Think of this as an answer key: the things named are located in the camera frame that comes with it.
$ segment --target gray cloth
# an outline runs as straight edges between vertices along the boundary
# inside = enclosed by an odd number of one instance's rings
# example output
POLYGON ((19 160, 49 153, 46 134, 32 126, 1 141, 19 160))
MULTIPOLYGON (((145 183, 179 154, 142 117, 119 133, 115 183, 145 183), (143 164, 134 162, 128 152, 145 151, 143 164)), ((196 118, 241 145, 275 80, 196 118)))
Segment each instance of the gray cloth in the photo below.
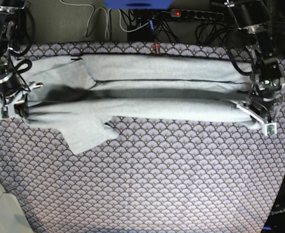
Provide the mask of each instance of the gray cloth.
MULTIPOLYGON (((249 115, 225 101, 238 99, 237 91, 250 87, 249 78, 239 75, 230 62, 137 55, 71 59, 34 62, 24 78, 45 87, 30 94, 30 116, 25 122, 58 129, 75 154, 118 137, 106 124, 112 116, 242 122, 257 127, 249 115)), ((250 69, 249 64, 239 65, 250 69)))

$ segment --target patterned tablecloth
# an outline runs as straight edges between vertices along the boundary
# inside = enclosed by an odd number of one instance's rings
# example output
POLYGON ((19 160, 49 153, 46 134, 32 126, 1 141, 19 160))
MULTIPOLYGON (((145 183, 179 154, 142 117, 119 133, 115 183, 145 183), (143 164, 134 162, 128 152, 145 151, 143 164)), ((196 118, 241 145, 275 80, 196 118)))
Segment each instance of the patterned tablecloth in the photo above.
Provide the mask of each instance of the patterned tablecloth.
MULTIPOLYGON (((44 44, 27 57, 151 54, 151 48, 140 42, 44 44)), ((163 43, 161 50, 228 58, 223 48, 163 43)), ((285 59, 280 64, 285 71, 285 59)), ((285 103, 278 122, 278 135, 264 137, 236 123, 115 117, 117 140, 73 155, 57 130, 4 120, 0 180, 36 233, 258 233, 285 175, 285 103)))

